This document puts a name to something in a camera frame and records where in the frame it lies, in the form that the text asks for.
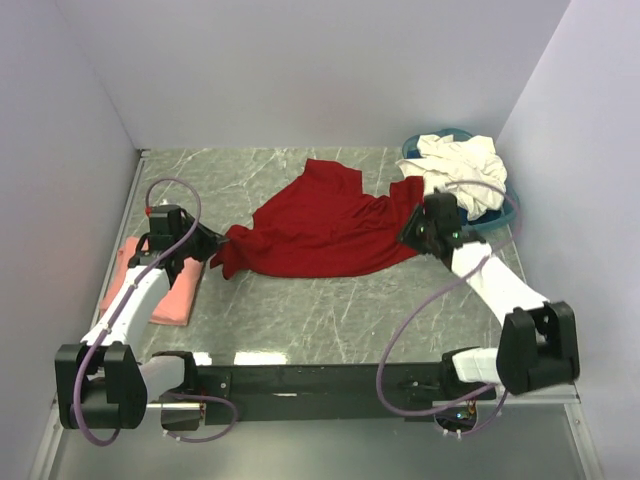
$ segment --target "white fabric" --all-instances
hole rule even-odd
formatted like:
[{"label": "white fabric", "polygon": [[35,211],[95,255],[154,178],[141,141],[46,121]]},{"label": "white fabric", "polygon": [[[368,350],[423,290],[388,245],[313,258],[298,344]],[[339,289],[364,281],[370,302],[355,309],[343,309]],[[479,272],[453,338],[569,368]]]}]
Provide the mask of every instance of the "white fabric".
[{"label": "white fabric", "polygon": [[[397,162],[406,177],[422,176],[424,194],[455,180],[479,180],[504,192],[507,170],[496,155],[491,137],[477,135],[466,142],[454,142],[453,135],[438,137],[422,135],[418,140],[422,158],[405,158]],[[467,210],[468,219],[481,217],[488,209],[499,210],[503,197],[480,185],[448,187],[458,199],[458,205]]]}]

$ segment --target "blue bowl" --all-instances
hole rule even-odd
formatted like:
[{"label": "blue bowl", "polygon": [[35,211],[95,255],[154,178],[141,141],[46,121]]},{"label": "blue bowl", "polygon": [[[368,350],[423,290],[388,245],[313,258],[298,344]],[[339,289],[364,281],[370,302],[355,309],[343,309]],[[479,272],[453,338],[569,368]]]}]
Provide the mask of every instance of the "blue bowl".
[{"label": "blue bowl", "polygon": [[[421,135],[422,134],[414,135],[406,142],[404,142],[404,145],[402,145],[403,158],[420,157],[420,152],[418,151],[418,140],[420,139]],[[437,132],[426,135],[438,135],[439,137],[453,135],[453,140],[456,142],[466,142],[471,137],[473,137],[473,135],[471,135],[469,132],[465,132],[464,130],[460,130],[458,128],[445,128],[443,130],[439,130]],[[507,195],[509,195],[509,197],[511,197],[516,202],[518,207],[520,207],[520,199],[518,198],[518,194],[509,184],[509,180],[506,181],[506,186]],[[504,227],[516,218],[516,211],[513,209],[511,204],[506,201],[502,204],[502,208],[499,211],[489,210],[483,216],[471,222],[467,221],[466,210],[464,210],[463,208],[459,208],[458,210],[460,212],[460,220],[462,221],[464,228],[473,228],[479,232],[490,232],[492,230]]]}]

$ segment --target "purple cable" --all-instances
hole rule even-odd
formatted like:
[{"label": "purple cable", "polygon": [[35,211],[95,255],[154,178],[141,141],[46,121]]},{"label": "purple cable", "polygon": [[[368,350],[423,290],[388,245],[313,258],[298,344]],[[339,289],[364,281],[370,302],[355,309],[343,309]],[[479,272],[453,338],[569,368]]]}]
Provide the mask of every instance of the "purple cable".
[{"label": "purple cable", "polygon": [[[198,222],[200,221],[200,215],[202,213],[202,202],[200,200],[200,195],[198,195],[198,192],[196,192],[195,188],[193,188],[189,183],[185,182],[184,180],[180,180],[178,178],[172,178],[172,177],[159,178],[158,180],[155,180],[149,186],[149,189],[147,190],[147,193],[145,195],[145,206],[146,207],[149,207],[149,203],[150,203],[149,202],[149,196],[151,195],[151,191],[153,190],[153,188],[156,185],[158,185],[159,183],[163,183],[163,182],[176,182],[176,183],[179,183],[180,185],[188,188],[191,191],[191,193],[193,194],[193,197],[194,197],[194,199],[196,201],[196,215],[194,217],[193,224],[191,225],[191,227],[189,228],[187,233],[185,233],[185,235],[180,240],[178,240],[173,246],[171,246],[166,251],[164,251],[160,256],[158,256],[158,258],[156,258],[142,272],[140,272],[140,274],[135,278],[135,280],[133,282],[134,284],[130,285],[129,288],[127,288],[127,290],[125,291],[124,296],[122,297],[122,300],[120,300],[120,303],[118,303],[118,305],[116,306],[115,310],[113,311],[113,315],[111,315],[111,318],[109,319],[109,322],[107,323],[107,328],[103,329],[100,332],[100,334],[96,338],[96,341],[93,343],[93,345],[91,345],[91,347],[89,347],[89,350],[87,351],[87,354],[82,359],[82,362],[80,363],[80,367],[78,369],[78,374],[76,375],[75,384],[73,385],[73,404],[72,404],[71,408],[73,409],[73,413],[75,415],[76,422],[78,422],[78,428],[80,429],[80,431],[82,432],[82,434],[84,435],[84,437],[87,440],[89,440],[91,443],[93,443],[94,445],[99,446],[99,447],[106,447],[107,445],[111,445],[115,441],[115,439],[118,437],[118,434],[120,433],[120,429],[119,428],[116,429],[113,432],[113,435],[110,438],[108,438],[106,440],[102,440],[102,439],[96,437],[91,432],[91,430],[87,426],[87,423],[84,420],[84,416],[82,414],[82,408],[81,408],[81,405],[82,405],[82,383],[84,381],[85,373],[87,371],[89,363],[91,362],[91,359],[95,355],[96,351],[98,350],[98,348],[100,347],[100,345],[102,344],[102,342],[104,341],[106,336],[109,334],[109,331],[111,330],[111,327],[113,327],[113,325],[115,324],[116,320],[118,319],[118,317],[120,316],[120,314],[124,310],[125,305],[127,304],[129,299],[131,298],[131,295],[133,295],[133,292],[135,291],[138,283],[140,283],[140,281],[145,277],[145,275],[147,273],[149,273],[151,270],[156,268],[158,266],[158,264],[160,264],[160,262],[162,262],[165,258],[167,258],[169,255],[171,255],[173,252],[175,252],[178,248],[180,248],[189,239],[189,237],[191,235],[193,235],[193,232],[195,232],[196,228],[198,227]],[[218,403],[224,403],[225,405],[227,403],[231,404],[231,402],[229,402],[228,400],[221,399],[221,398],[219,399],[217,397],[198,397],[198,398],[201,398],[201,399],[206,400],[206,401],[214,401],[214,402],[218,402]],[[222,434],[219,434],[216,438],[219,438],[223,434],[228,433],[228,431],[231,430],[231,427],[233,426],[233,424],[237,420],[237,410],[236,410],[236,408],[235,408],[235,406],[233,404],[231,404],[231,408],[235,412],[234,413],[234,421],[232,422],[232,424],[227,429],[225,429],[223,431]]]},{"label": "purple cable", "polygon": [[[445,185],[445,187],[451,187],[451,186],[456,186],[456,185],[479,185],[479,186],[483,186],[483,187],[489,188],[490,190],[493,190],[493,191],[499,193],[500,195],[502,195],[504,197],[504,199],[513,207],[513,210],[516,212],[516,226],[513,229],[513,233],[511,234],[511,236],[507,240],[499,242],[497,245],[495,245],[492,248],[492,250],[493,250],[492,254],[497,253],[500,250],[502,250],[506,245],[508,245],[509,243],[514,241],[520,235],[520,231],[522,229],[522,218],[521,218],[521,215],[520,215],[520,207],[505,192],[503,192],[502,190],[500,190],[497,187],[494,187],[491,184],[488,184],[488,183],[485,183],[485,182],[481,182],[481,181],[478,181],[478,180],[459,180],[459,181],[455,181],[455,182],[449,182],[449,183],[447,183]],[[490,258],[491,258],[491,255],[483,258],[478,263],[478,265],[476,265],[476,267],[473,268],[469,273],[467,273],[466,275],[456,279],[454,282],[451,282],[449,285],[441,288],[440,290],[438,290],[434,294],[429,295],[418,306],[418,308],[416,308],[413,312],[411,312],[411,314],[400,324],[398,329],[391,336],[391,340],[389,340],[389,343],[387,344],[387,346],[384,349],[384,352],[382,353],[382,358],[380,359],[380,363],[378,364],[378,371],[376,373],[376,393],[378,394],[378,400],[380,400],[380,403],[382,403],[382,405],[387,410],[389,410],[391,413],[395,413],[396,415],[400,415],[400,416],[403,416],[403,417],[424,417],[424,416],[427,416],[427,415],[434,415],[436,413],[440,413],[440,412],[443,412],[443,411],[445,411],[445,410],[447,410],[447,409],[449,409],[451,407],[454,407],[457,404],[459,404],[460,402],[464,402],[466,400],[470,400],[470,399],[475,398],[478,395],[480,395],[480,394],[482,394],[482,393],[484,393],[486,391],[489,391],[489,390],[495,388],[495,385],[487,384],[487,385],[484,385],[483,387],[480,387],[480,388],[472,391],[471,393],[468,393],[468,394],[466,394],[466,395],[464,395],[464,396],[462,396],[460,398],[452,400],[452,401],[450,401],[450,402],[448,402],[448,403],[446,403],[444,405],[441,405],[441,406],[438,406],[438,407],[429,408],[427,410],[403,410],[401,408],[398,408],[398,407],[396,407],[394,405],[391,405],[391,403],[389,403],[389,401],[384,396],[384,392],[382,391],[382,374],[384,373],[384,367],[385,367],[385,365],[387,363],[387,360],[389,359],[389,354],[391,353],[391,350],[393,349],[395,344],[398,342],[398,339],[400,338],[400,335],[402,335],[402,333],[407,329],[407,327],[409,326],[411,321],[422,310],[424,310],[424,308],[427,305],[429,305],[431,302],[433,302],[437,298],[441,297],[445,293],[448,293],[451,290],[455,289],[456,287],[462,285],[469,278],[471,278],[476,273],[478,273],[480,270],[482,270],[482,267],[485,266],[485,264],[489,261]],[[507,397],[507,392],[505,391],[505,393],[503,395],[503,398],[498,403],[498,406],[496,407],[495,411],[489,416],[489,418],[480,427],[477,427],[475,429],[475,431],[479,430],[480,428],[484,428],[491,420],[493,420],[498,415],[498,412],[502,408],[502,405],[504,405],[504,401],[506,400],[506,397]]]},{"label": "purple cable", "polygon": [[201,401],[201,402],[215,402],[215,403],[221,403],[223,405],[226,405],[227,407],[229,407],[231,409],[231,412],[233,414],[233,417],[231,418],[231,422],[229,422],[229,425],[227,425],[225,427],[224,430],[222,430],[220,433],[216,433],[215,435],[211,435],[210,437],[204,437],[204,438],[189,438],[189,437],[181,437],[180,435],[177,435],[173,432],[167,432],[167,435],[169,435],[171,438],[174,438],[180,442],[185,442],[185,443],[206,443],[206,442],[210,442],[212,440],[217,440],[220,437],[224,437],[227,433],[229,433],[231,431],[231,429],[235,426],[235,424],[238,422],[238,418],[239,418],[239,414],[238,414],[238,409],[236,408],[236,406],[231,403],[229,400],[227,400],[226,398],[220,398],[220,397],[209,397],[206,395],[185,395],[182,393],[169,393],[169,395],[171,395],[172,397],[181,399],[181,400],[196,400],[196,401]]}]

